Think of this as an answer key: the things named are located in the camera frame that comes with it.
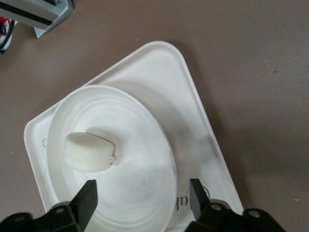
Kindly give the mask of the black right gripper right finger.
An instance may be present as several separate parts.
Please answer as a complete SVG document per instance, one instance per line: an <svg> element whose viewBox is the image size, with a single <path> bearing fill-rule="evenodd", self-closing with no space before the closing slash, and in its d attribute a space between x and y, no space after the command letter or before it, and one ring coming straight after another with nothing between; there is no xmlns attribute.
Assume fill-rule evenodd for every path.
<svg viewBox="0 0 309 232"><path fill-rule="evenodd" d="M283 232L285 229L266 211L245 209L241 215L225 206L212 202L199 179L190 180L190 208L195 220L187 232Z"/></svg>

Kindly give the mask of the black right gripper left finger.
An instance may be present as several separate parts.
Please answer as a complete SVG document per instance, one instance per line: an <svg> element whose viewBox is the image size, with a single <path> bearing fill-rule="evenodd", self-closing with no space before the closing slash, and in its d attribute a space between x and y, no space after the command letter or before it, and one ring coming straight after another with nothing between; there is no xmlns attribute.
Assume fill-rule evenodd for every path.
<svg viewBox="0 0 309 232"><path fill-rule="evenodd" d="M88 180L70 202L54 205L43 216L21 212L0 222L2 232L83 232L98 205L96 180Z"/></svg>

